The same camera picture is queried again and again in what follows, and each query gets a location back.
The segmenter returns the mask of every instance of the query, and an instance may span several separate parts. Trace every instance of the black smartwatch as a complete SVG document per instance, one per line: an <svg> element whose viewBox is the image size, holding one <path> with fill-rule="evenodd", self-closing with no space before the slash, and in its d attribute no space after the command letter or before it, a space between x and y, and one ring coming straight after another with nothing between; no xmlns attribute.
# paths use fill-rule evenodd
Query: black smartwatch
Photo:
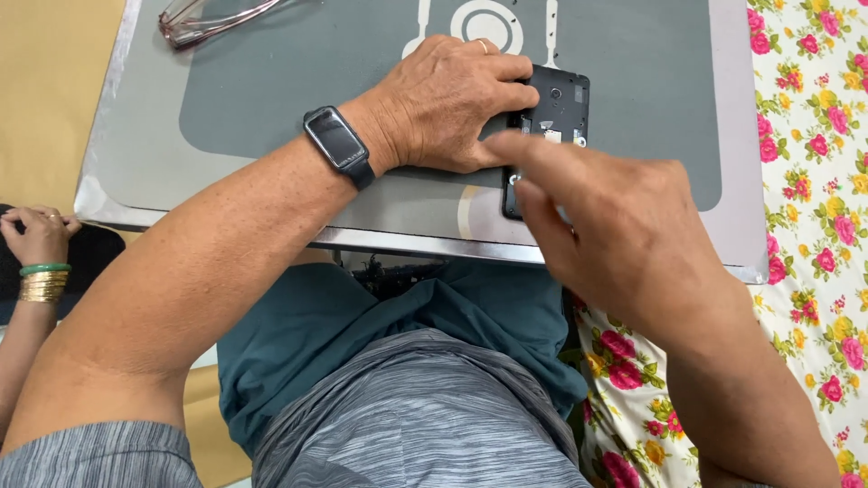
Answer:
<svg viewBox="0 0 868 488"><path fill-rule="evenodd" d="M350 177L358 191L377 178L368 163L368 148L334 107L307 112L305 132L338 173Z"/></svg>

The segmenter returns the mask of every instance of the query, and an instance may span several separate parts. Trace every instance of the green bangle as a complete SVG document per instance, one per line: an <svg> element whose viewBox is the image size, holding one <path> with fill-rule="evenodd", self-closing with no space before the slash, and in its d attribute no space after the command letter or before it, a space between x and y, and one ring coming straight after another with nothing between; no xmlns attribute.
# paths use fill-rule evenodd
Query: green bangle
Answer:
<svg viewBox="0 0 868 488"><path fill-rule="evenodd" d="M27 276L28 274L33 273L42 273L45 271L71 271L72 266L62 263L56 262L51 264L31 264L30 266L25 266L21 268L21 271L18 274L22 276Z"/></svg>

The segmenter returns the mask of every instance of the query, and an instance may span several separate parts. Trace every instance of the eyeglasses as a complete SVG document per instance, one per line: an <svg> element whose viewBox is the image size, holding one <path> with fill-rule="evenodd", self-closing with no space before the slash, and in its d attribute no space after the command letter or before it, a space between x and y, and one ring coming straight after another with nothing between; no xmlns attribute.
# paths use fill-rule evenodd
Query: eyeglasses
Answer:
<svg viewBox="0 0 868 488"><path fill-rule="evenodd" d="M283 0L262 0L259 5L243 10L231 16L203 19L190 17L193 12L203 6L208 0L173 0L160 14L157 25L166 42L173 49L183 50L220 34L224 30L244 23L259 14L271 9Z"/></svg>

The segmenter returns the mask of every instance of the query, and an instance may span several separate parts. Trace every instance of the floral bedsheet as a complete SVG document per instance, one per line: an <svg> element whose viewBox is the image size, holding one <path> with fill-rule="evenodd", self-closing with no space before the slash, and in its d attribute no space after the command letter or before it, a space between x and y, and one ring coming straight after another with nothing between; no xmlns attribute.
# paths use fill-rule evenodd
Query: floral bedsheet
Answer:
<svg viewBox="0 0 868 488"><path fill-rule="evenodd" d="M814 404L841 485L864 488L868 0L746 7L770 261L768 285L752 287L754 310ZM592 485L700 486L697 451L667 394L665 354L614 318L579 314L594 379L582 448Z"/></svg>

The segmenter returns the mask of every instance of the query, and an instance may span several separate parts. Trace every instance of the hand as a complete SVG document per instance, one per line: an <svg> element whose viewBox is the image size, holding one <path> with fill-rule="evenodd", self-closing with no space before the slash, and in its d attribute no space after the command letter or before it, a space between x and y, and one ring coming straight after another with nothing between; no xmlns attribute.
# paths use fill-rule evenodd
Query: hand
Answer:
<svg viewBox="0 0 868 488"><path fill-rule="evenodd" d="M515 131L485 144L523 169L516 196L546 266L590 305L664 350L710 333L703 328L710 318L732 311L755 325L750 295L715 253L680 163L613 157Z"/></svg>
<svg viewBox="0 0 868 488"><path fill-rule="evenodd" d="M24 234L18 233L17 221L26 227ZM75 216L61 217L56 208L42 205L12 208L0 215L0 234L21 266L65 263L69 238L80 228Z"/></svg>
<svg viewBox="0 0 868 488"><path fill-rule="evenodd" d="M536 106L536 89L513 83L532 73L528 57L501 54L487 39L431 36L357 101L376 114L393 167L470 173L502 164L479 134L494 115Z"/></svg>

